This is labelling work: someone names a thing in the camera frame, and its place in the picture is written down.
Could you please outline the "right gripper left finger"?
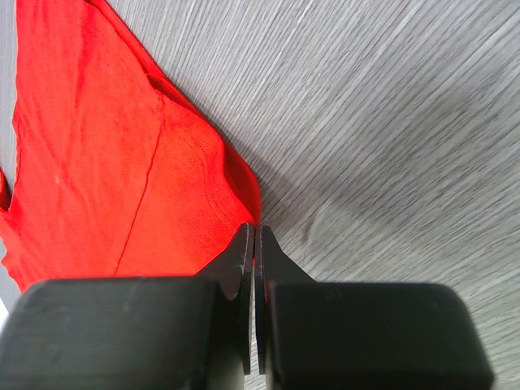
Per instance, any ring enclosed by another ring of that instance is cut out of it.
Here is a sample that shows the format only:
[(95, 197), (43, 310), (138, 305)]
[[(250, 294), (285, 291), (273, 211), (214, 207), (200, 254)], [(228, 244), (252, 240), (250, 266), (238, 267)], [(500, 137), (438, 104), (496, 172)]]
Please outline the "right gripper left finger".
[(193, 276), (34, 284), (2, 329), (2, 388), (243, 388), (253, 256), (245, 223)]

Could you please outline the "red t shirt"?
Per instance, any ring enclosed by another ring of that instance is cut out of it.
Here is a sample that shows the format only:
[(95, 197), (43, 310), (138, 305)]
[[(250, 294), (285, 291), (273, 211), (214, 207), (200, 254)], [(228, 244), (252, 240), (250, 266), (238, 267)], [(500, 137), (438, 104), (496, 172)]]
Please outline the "red t shirt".
[(104, 1), (19, 1), (2, 260), (42, 280), (193, 275), (243, 223), (253, 172)]

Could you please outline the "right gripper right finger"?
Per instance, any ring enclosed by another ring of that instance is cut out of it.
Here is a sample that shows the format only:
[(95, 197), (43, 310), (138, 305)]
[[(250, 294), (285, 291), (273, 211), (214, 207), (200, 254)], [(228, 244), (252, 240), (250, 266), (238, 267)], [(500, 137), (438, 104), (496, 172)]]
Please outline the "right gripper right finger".
[(258, 227), (258, 368), (269, 389), (490, 389), (464, 301), (432, 283), (312, 279)]

